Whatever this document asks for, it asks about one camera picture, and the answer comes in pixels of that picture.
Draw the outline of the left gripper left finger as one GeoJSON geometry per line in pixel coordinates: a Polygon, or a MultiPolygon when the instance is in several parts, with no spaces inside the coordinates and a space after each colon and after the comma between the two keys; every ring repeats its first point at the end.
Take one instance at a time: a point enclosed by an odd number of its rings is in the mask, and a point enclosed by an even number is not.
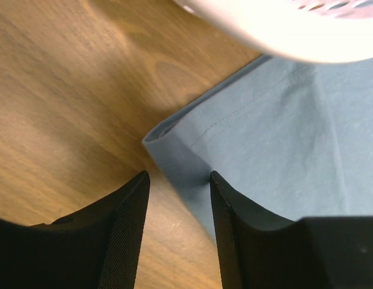
{"type": "Polygon", "coordinates": [[[143,171],[53,223],[0,219],[0,288],[133,288],[149,190],[143,171]]]}

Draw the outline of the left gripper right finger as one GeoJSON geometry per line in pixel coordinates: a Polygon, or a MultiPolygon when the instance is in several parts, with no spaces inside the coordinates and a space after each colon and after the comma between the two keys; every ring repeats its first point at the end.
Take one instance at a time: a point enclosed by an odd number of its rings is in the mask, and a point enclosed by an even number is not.
{"type": "Polygon", "coordinates": [[[210,175],[223,288],[373,288],[373,216],[292,221],[210,175]]]}

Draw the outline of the blue-grey t shirt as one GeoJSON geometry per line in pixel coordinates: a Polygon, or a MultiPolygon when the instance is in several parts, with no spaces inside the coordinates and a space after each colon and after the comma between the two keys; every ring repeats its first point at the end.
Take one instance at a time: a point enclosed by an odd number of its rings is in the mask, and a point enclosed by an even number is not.
{"type": "Polygon", "coordinates": [[[373,59],[261,56],[156,125],[143,145],[211,237],[212,171],[291,220],[373,215],[373,59]]]}

